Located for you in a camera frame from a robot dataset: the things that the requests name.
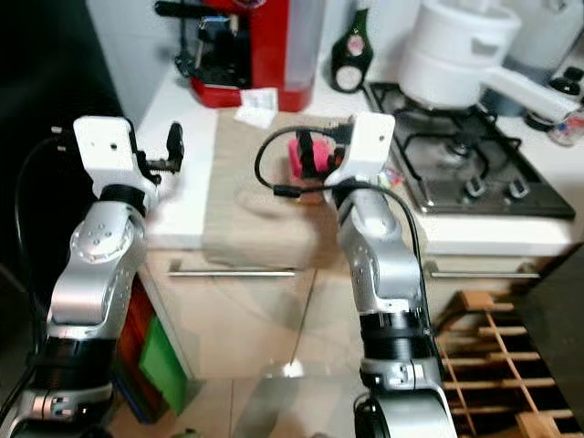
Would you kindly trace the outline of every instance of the kitchen cabinet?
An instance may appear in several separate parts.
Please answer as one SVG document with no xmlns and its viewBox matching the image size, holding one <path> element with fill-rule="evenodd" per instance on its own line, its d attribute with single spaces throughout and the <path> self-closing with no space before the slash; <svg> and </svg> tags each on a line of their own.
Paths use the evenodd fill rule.
<svg viewBox="0 0 584 438">
<path fill-rule="evenodd" d="M 422 263 L 431 318 L 459 290 L 503 292 L 535 277 L 550 260 L 427 256 Z M 160 300 L 157 312 L 163 313 L 171 343 L 191 377 L 329 375 L 359 369 L 360 323 L 346 266 L 251 278 L 172 276 L 177 269 L 225 266 L 206 262 L 201 252 L 161 250 L 149 252 L 141 272 L 150 278 L 146 289 Z"/>
<path fill-rule="evenodd" d="M 169 338 L 197 379 L 255 377 L 281 372 L 292 360 L 314 271 L 293 276 L 172 276 L 229 269 L 200 252 L 150 251 L 142 275 L 160 300 Z"/>
</svg>

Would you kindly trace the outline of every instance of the coffee machine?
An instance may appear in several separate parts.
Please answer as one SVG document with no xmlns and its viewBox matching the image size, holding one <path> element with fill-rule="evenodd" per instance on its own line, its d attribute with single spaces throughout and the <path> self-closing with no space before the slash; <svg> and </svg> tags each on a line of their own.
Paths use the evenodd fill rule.
<svg viewBox="0 0 584 438">
<path fill-rule="evenodd" d="M 175 59 L 198 99 L 213 108 L 241 105 L 245 89 L 277 89 L 278 108 L 300 111 L 310 102 L 325 0 L 158 1 L 159 16 L 198 19 L 194 55 Z"/>
</svg>

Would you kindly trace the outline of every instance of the gas stove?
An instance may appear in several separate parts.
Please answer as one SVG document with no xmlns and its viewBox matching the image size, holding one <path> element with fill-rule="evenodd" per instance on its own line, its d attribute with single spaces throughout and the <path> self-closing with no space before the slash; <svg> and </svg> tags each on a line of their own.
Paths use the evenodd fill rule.
<svg viewBox="0 0 584 438">
<path fill-rule="evenodd" d="M 422 212 L 574 217 L 521 154 L 521 140 L 496 127 L 495 114 L 425 109 L 397 84 L 369 83 L 365 91 L 374 110 L 395 117 L 391 155 Z"/>
</svg>

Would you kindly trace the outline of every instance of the kitchen counter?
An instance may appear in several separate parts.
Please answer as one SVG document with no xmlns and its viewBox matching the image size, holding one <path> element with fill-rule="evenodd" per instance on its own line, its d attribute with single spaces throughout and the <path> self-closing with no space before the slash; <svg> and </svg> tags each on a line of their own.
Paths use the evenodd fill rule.
<svg viewBox="0 0 584 438">
<path fill-rule="evenodd" d="M 305 112 L 348 117 L 368 109 L 363 94 L 344 95 L 333 91 L 318 75 L 313 101 Z M 161 205 L 148 219 L 149 247 L 198 249 L 203 235 L 217 110 L 198 103 L 186 80 L 170 66 L 136 134 L 139 148 L 144 149 L 149 158 L 165 154 L 168 129 L 175 120 L 183 129 L 182 171 L 176 177 L 164 176 Z M 584 141 L 572 148 L 558 146 L 517 118 L 500 118 L 498 126 L 505 134 L 523 140 L 521 151 L 576 210 L 575 221 L 416 212 L 426 233 L 427 253 L 557 256 L 584 240 Z"/>
</svg>

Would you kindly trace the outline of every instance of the white pot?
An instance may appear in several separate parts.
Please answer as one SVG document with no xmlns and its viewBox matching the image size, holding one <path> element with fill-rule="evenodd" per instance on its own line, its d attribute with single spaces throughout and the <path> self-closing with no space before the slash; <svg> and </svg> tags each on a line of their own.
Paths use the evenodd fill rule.
<svg viewBox="0 0 584 438">
<path fill-rule="evenodd" d="M 437 110 L 470 107 L 478 102 L 485 87 L 553 121 L 562 121 L 577 110 L 577 103 L 556 91 L 500 67 L 518 30 L 518 18 L 488 1 L 483 12 L 460 7 L 471 1 L 476 3 L 423 2 L 400 64 L 401 90 L 423 106 Z"/>
<path fill-rule="evenodd" d="M 501 64 L 521 27 L 510 9 L 489 5 L 481 11 L 460 0 L 426 0 L 420 7 L 412 33 L 412 48 L 461 66 Z"/>
</svg>

